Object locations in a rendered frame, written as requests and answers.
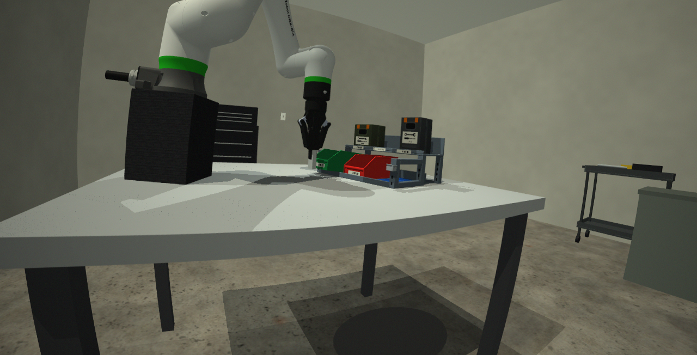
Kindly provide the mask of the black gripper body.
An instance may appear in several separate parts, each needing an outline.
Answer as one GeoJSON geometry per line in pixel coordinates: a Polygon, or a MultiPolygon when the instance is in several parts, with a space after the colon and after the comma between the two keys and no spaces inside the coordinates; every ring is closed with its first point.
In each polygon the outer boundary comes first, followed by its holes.
{"type": "Polygon", "coordinates": [[[327,102],[324,100],[306,100],[305,114],[307,126],[312,127],[312,118],[317,117],[316,127],[318,127],[319,118],[323,118],[323,123],[326,121],[327,102]]]}

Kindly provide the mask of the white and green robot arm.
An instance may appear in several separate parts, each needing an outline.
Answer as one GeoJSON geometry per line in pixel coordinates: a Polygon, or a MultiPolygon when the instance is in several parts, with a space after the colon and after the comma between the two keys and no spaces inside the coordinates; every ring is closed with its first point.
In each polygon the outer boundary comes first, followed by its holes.
{"type": "Polygon", "coordinates": [[[289,0],[177,1],[168,9],[159,68],[139,66],[130,73],[107,70],[105,78],[129,82],[135,89],[197,94],[207,99],[204,78],[211,48],[243,37],[260,4],[271,32],[277,71],[285,78],[305,76],[304,99],[328,101],[333,51],[324,45],[299,49],[289,0]]]}

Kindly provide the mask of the green bin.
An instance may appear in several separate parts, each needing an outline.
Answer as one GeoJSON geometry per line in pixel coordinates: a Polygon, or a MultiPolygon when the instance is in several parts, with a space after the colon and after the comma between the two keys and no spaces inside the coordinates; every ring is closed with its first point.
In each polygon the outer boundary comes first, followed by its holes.
{"type": "Polygon", "coordinates": [[[323,149],[323,151],[317,152],[316,168],[335,172],[344,172],[344,165],[346,162],[350,161],[351,157],[355,156],[355,154],[359,153],[323,149]]]}

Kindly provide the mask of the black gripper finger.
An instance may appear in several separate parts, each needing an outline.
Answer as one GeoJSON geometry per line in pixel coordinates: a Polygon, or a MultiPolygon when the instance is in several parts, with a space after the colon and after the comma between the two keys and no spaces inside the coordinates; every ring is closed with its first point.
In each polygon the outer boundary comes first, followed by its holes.
{"type": "Polygon", "coordinates": [[[317,158],[317,151],[320,148],[323,148],[323,144],[326,138],[326,134],[328,133],[329,126],[331,126],[331,123],[328,121],[325,121],[322,126],[323,118],[319,118],[318,122],[318,127],[315,130],[315,161],[314,161],[314,169],[316,169],[316,158],[317,158]]]}
{"type": "Polygon", "coordinates": [[[298,124],[299,124],[299,128],[301,129],[304,148],[307,148],[309,150],[307,168],[314,169],[316,117],[312,118],[312,127],[309,127],[306,125],[306,117],[299,119],[298,124]],[[308,130],[308,132],[307,132],[307,130],[308,130]]]}

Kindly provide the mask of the red bin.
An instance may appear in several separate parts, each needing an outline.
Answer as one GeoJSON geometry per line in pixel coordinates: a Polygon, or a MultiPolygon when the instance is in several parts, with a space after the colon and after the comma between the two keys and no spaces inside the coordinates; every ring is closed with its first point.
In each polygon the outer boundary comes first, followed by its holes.
{"type": "Polygon", "coordinates": [[[350,161],[346,162],[344,173],[373,179],[390,178],[390,171],[386,170],[386,164],[390,164],[391,158],[398,157],[355,154],[350,161]]]}

